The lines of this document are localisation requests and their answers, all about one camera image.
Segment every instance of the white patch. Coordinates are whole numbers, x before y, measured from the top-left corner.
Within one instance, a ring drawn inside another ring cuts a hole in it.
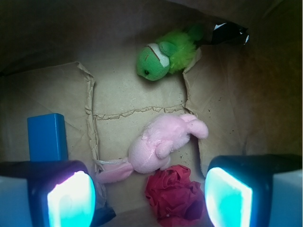
[[[154,51],[164,68],[169,66],[169,58],[161,52],[158,44],[147,44],[146,46],[150,47]]]
[[[247,35],[246,40],[245,40],[245,44],[248,42],[249,39],[250,39],[250,35]]]
[[[223,25],[225,25],[226,23],[223,23],[223,24],[220,24],[220,25],[216,25],[215,27],[214,27],[214,30],[216,30],[216,29],[218,29],[219,27],[221,27],[221,26],[223,26]]]

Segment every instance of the green plush toy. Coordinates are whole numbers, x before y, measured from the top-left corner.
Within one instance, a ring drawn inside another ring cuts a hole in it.
[[[186,68],[196,54],[196,45],[203,33],[202,26],[195,24],[183,31],[169,32],[146,45],[137,59],[138,75],[155,81]]]

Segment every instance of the red cloth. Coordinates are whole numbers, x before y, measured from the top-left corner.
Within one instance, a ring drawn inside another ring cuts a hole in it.
[[[163,227],[194,225],[206,214],[201,184],[189,175],[189,168],[177,165],[149,176],[145,195]]]

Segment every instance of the black object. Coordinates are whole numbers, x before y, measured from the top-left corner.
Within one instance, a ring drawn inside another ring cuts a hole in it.
[[[243,39],[246,39],[248,35],[246,31],[247,28],[244,28],[232,22],[227,22],[213,31],[211,44],[212,45],[220,44],[240,36],[243,36]]]
[[[49,226],[47,194],[76,171],[88,174],[87,168],[80,161],[0,163],[1,176],[27,179],[32,224],[37,227]]]
[[[113,208],[105,204],[104,207],[96,209],[90,227],[98,227],[113,219],[116,216]]]
[[[217,156],[208,170],[220,167],[252,188],[250,226],[269,225],[272,204],[273,174],[302,169],[298,155]]]

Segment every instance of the white plastic part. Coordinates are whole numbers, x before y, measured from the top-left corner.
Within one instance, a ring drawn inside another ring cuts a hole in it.
[[[32,226],[26,179],[0,176],[0,226]]]
[[[302,170],[275,174],[270,227],[302,227]]]

